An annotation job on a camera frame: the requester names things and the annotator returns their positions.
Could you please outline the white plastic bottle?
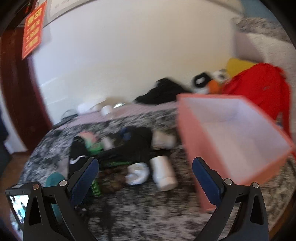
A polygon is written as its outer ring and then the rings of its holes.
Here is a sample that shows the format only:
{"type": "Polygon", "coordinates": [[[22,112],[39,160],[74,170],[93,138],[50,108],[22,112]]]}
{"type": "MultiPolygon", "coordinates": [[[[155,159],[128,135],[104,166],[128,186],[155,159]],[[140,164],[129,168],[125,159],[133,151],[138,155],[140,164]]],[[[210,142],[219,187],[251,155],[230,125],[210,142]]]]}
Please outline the white plastic bottle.
{"type": "Polygon", "coordinates": [[[178,181],[167,156],[158,156],[150,160],[152,178],[158,189],[169,191],[177,187],[178,181]]]}

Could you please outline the grey patterned blanket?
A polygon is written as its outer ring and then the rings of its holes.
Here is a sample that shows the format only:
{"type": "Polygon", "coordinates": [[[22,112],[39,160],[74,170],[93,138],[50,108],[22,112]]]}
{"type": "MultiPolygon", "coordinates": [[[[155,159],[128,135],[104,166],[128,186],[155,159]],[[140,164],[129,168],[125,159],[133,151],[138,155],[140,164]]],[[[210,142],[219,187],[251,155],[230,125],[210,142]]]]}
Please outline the grey patterned blanket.
{"type": "MultiPolygon", "coordinates": [[[[80,132],[102,137],[125,126],[146,126],[176,135],[176,115],[173,108],[50,131],[25,164],[20,183],[45,184],[52,173],[66,173],[70,145],[80,132]]],[[[201,209],[181,143],[171,151],[170,160],[178,180],[175,189],[161,192],[149,180],[90,202],[88,227],[98,240],[193,240],[198,235],[211,213],[201,209]]]]}

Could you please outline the phone screen on gripper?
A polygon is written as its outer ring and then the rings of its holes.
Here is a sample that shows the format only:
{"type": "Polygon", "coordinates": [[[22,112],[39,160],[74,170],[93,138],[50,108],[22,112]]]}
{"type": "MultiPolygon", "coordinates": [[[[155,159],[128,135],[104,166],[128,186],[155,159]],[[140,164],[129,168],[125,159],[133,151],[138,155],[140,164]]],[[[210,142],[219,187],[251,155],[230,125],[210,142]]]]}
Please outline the phone screen on gripper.
{"type": "Polygon", "coordinates": [[[29,195],[27,184],[16,184],[5,190],[5,196],[20,230],[23,230],[29,195]]]}

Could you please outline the panda plush toy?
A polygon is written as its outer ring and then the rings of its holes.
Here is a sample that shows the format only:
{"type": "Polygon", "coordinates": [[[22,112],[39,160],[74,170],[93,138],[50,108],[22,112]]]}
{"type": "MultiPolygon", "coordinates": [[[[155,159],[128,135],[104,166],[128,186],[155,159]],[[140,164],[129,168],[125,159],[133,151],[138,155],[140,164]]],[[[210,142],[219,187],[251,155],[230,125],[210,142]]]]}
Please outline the panda plush toy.
{"type": "Polygon", "coordinates": [[[230,75],[225,69],[215,72],[203,72],[193,77],[191,83],[195,93],[221,94],[224,84],[230,80],[230,75]]]}

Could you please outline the red backpack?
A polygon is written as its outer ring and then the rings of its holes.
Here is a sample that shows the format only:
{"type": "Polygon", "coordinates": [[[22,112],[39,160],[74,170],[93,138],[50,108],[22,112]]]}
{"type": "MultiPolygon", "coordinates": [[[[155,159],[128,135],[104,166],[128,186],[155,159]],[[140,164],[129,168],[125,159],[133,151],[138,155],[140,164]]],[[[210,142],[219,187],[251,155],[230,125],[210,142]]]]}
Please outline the red backpack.
{"type": "Polygon", "coordinates": [[[281,114],[283,130],[290,135],[291,91],[281,68],[258,63],[235,75],[225,84],[222,93],[248,98],[273,120],[281,114]]]}

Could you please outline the pink cardboard storage box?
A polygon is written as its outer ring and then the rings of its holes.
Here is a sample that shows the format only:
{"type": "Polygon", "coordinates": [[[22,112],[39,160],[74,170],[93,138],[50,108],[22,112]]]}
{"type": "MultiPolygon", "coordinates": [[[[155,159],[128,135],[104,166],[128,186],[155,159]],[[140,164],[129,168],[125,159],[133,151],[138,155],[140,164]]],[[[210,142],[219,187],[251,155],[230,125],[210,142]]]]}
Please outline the pink cardboard storage box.
{"type": "Polygon", "coordinates": [[[264,184],[295,150],[275,121],[243,96],[179,94],[177,104],[188,161],[201,157],[236,184],[264,184]]]}

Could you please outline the black nike sock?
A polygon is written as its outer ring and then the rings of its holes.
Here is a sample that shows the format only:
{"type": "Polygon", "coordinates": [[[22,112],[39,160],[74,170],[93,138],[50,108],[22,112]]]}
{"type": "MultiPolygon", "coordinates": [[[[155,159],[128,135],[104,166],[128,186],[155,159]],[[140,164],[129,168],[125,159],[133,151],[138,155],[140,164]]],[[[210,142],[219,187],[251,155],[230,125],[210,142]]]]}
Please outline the black nike sock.
{"type": "Polygon", "coordinates": [[[70,179],[76,171],[79,171],[89,158],[90,152],[86,148],[85,140],[79,136],[74,137],[70,146],[67,178],[70,179]]]}

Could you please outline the white rolled towel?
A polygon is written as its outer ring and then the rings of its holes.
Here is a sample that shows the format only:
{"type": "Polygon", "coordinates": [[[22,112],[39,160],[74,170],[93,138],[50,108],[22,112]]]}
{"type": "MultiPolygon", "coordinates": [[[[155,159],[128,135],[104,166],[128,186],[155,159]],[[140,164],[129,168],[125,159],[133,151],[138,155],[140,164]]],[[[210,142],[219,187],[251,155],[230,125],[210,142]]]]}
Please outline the white rolled towel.
{"type": "Polygon", "coordinates": [[[79,115],[82,115],[82,114],[94,112],[96,111],[96,106],[97,104],[94,102],[81,103],[77,106],[77,113],[79,115]]]}

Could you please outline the pink green sponge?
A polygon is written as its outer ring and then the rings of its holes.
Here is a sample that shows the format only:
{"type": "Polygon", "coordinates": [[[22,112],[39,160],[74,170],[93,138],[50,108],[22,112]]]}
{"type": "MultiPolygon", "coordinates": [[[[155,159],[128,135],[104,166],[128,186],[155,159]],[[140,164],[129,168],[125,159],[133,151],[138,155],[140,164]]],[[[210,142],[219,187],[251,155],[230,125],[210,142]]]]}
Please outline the pink green sponge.
{"type": "Polygon", "coordinates": [[[77,136],[84,140],[87,149],[89,149],[97,141],[95,135],[92,132],[80,132],[77,136]]]}

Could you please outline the pink bed sheet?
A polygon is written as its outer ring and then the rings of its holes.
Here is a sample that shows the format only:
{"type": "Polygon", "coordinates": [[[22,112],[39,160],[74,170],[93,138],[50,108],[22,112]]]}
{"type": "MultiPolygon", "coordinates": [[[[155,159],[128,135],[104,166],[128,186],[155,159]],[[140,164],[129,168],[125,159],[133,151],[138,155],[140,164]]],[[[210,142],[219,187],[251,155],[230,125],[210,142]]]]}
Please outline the pink bed sheet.
{"type": "Polygon", "coordinates": [[[177,108],[177,102],[167,102],[159,105],[144,105],[144,104],[128,104],[112,110],[111,114],[104,115],[101,111],[96,111],[93,113],[87,113],[79,115],[69,122],[54,127],[54,129],[62,130],[64,128],[69,128],[78,125],[84,125],[88,123],[102,123],[109,120],[115,120],[118,118],[126,118],[129,116],[153,113],[156,111],[174,109],[177,108]]]}

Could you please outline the black cloth garment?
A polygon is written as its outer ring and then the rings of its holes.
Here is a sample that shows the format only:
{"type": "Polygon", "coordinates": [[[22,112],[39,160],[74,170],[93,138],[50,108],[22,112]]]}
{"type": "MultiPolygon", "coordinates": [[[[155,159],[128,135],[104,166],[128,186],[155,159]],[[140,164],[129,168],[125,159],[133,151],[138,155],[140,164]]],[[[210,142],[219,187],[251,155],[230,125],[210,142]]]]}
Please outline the black cloth garment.
{"type": "Polygon", "coordinates": [[[177,95],[191,93],[187,88],[182,87],[169,78],[163,78],[155,83],[154,88],[146,94],[138,96],[134,102],[148,105],[158,105],[177,100],[177,95]]]}

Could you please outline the white paper cup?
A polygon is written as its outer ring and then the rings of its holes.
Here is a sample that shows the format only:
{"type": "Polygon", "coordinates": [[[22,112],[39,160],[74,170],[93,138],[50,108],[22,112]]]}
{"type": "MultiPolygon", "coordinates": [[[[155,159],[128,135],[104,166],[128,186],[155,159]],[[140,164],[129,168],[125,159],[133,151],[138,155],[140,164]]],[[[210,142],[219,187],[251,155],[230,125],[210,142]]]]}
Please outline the white paper cup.
{"type": "Polygon", "coordinates": [[[113,107],[106,105],[101,109],[101,114],[105,117],[111,118],[113,116],[113,107]]]}

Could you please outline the red door sign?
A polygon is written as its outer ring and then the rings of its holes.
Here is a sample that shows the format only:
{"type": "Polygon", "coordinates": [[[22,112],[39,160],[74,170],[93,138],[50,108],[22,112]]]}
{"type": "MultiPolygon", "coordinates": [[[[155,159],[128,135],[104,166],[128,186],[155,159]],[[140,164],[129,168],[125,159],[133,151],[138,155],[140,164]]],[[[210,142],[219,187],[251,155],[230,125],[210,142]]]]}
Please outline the red door sign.
{"type": "Polygon", "coordinates": [[[22,60],[36,49],[41,43],[43,21],[47,1],[35,8],[26,18],[23,32],[22,60]]]}

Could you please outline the yellow cushion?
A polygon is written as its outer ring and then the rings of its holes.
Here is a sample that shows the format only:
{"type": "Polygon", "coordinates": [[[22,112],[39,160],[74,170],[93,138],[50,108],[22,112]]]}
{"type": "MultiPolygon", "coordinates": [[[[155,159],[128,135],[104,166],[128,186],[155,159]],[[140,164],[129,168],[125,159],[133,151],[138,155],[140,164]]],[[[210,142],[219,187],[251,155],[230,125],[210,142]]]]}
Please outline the yellow cushion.
{"type": "Polygon", "coordinates": [[[230,58],[226,64],[226,71],[229,76],[233,78],[235,75],[251,68],[254,65],[256,65],[256,63],[251,61],[241,60],[238,58],[230,58]]]}

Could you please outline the white crumpled sock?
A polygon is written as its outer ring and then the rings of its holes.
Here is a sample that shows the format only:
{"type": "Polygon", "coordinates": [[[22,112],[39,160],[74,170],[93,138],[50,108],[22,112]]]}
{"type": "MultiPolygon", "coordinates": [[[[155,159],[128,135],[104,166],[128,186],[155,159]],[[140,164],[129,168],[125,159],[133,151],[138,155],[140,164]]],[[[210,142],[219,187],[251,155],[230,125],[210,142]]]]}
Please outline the white crumpled sock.
{"type": "Polygon", "coordinates": [[[148,180],[149,175],[150,171],[146,163],[135,163],[127,167],[125,182],[128,185],[141,185],[148,180]]]}

